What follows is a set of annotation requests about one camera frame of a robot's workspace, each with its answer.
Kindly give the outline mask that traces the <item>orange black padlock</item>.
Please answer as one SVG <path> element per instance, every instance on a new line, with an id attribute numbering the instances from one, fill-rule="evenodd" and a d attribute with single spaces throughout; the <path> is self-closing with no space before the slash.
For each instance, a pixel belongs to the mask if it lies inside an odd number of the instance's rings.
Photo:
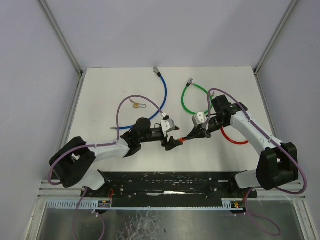
<path id="1" fill-rule="evenodd" d="M 181 143 L 186 142 L 188 139 L 186 137 L 179 138 L 178 141 Z"/>

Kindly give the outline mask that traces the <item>red cable lock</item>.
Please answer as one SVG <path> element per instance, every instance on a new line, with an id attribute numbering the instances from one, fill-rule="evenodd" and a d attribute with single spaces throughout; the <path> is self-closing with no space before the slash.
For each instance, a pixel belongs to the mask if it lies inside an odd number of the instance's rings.
<path id="1" fill-rule="evenodd" d="M 224 138 L 225 138 L 228 142 L 230 142 L 230 143 L 232 143 L 232 144 L 234 144 L 234 145 L 246 145 L 246 144 L 249 143 L 248 140 L 236 141 L 236 140 L 230 138 L 230 137 L 226 134 L 224 128 L 222 128 L 220 131 L 221 131 L 222 135 L 224 136 Z"/>

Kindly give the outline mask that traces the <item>brass padlock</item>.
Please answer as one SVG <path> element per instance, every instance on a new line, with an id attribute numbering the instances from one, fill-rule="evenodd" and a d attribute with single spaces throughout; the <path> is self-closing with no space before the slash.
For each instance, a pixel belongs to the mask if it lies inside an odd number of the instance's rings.
<path id="1" fill-rule="evenodd" d="M 133 103 L 133 107 L 136 108 L 136 109 L 138 109 L 138 108 L 146 108 L 147 105 L 143 104 L 143 103 L 134 102 Z"/>

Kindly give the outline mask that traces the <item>green cable lock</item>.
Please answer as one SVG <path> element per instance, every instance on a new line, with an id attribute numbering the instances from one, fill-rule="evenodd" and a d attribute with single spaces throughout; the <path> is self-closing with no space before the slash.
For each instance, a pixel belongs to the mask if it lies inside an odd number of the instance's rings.
<path id="1" fill-rule="evenodd" d="M 198 112 L 209 113 L 209 107 L 204 105 L 201 100 L 207 100 L 208 91 L 197 83 L 193 78 L 189 78 L 181 94 L 180 102 L 184 111 L 195 115 Z"/>

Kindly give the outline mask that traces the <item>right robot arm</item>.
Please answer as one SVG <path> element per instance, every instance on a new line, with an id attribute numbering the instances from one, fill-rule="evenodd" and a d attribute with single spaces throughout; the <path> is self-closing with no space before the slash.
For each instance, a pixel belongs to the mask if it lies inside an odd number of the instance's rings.
<path id="1" fill-rule="evenodd" d="M 248 109 L 242 103 L 230 103 L 225 95 L 211 101 L 215 114 L 199 112 L 192 117 L 194 128 L 186 140 L 210 138 L 213 132 L 233 127 L 252 145 L 259 160 L 257 168 L 235 174 L 231 179 L 240 189 L 260 187 L 272 190 L 298 179 L 296 146 L 283 143 L 251 122 Z"/>

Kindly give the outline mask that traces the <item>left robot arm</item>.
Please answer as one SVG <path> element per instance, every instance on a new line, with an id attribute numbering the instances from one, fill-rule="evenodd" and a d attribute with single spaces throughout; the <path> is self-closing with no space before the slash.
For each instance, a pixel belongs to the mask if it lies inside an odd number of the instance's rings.
<path id="1" fill-rule="evenodd" d="M 48 177 L 56 175 L 59 182 L 52 182 L 54 186 L 61 184 L 64 188 L 71 188 L 80 184 L 97 191 L 107 180 L 101 171 L 92 168 L 94 163 L 131 157 L 141 150 L 142 143 L 159 141 L 166 151 L 170 151 L 183 144 L 172 136 L 168 137 L 169 132 L 179 129 L 169 116 L 154 128 L 149 119 L 142 117 L 116 142 L 87 144 L 80 136 L 74 137 L 49 160 Z"/>

